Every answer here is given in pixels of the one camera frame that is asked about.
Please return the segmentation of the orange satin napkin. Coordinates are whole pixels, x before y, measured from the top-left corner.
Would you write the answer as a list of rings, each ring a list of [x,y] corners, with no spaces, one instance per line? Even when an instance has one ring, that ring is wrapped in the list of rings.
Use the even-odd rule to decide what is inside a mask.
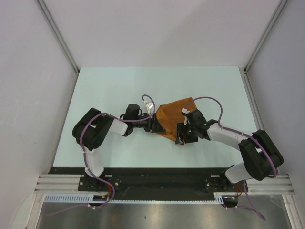
[[[156,112],[156,118],[165,131],[157,134],[176,142],[178,136],[177,124],[184,123],[185,120],[185,117],[182,115],[182,109],[185,108],[189,103],[191,103],[188,106],[189,111],[193,111],[197,108],[196,104],[192,102],[192,100],[192,97],[188,97],[182,100],[160,105]]]

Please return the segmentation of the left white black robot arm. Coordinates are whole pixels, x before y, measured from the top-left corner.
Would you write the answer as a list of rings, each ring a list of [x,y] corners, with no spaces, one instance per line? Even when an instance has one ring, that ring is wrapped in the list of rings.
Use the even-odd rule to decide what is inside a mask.
[[[89,186],[99,191],[105,186],[104,171],[99,148],[109,132],[122,136],[130,135],[134,128],[142,128],[150,133],[164,133],[165,128],[157,120],[156,114],[143,113],[137,104],[129,104],[120,118],[91,108],[75,125],[72,136],[81,146],[84,154],[85,173],[90,176]]]

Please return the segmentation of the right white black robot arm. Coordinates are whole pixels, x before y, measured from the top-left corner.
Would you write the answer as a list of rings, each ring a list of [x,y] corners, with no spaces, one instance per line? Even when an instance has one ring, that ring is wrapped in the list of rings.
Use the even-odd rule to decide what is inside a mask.
[[[242,163],[228,167],[222,172],[220,187],[232,191],[240,181],[255,179],[262,181],[266,177],[274,178],[284,158],[264,130],[242,132],[223,126],[216,120],[207,121],[202,113],[195,109],[182,109],[184,122],[177,124],[176,144],[198,142],[198,139],[216,141],[230,146],[241,153]]]

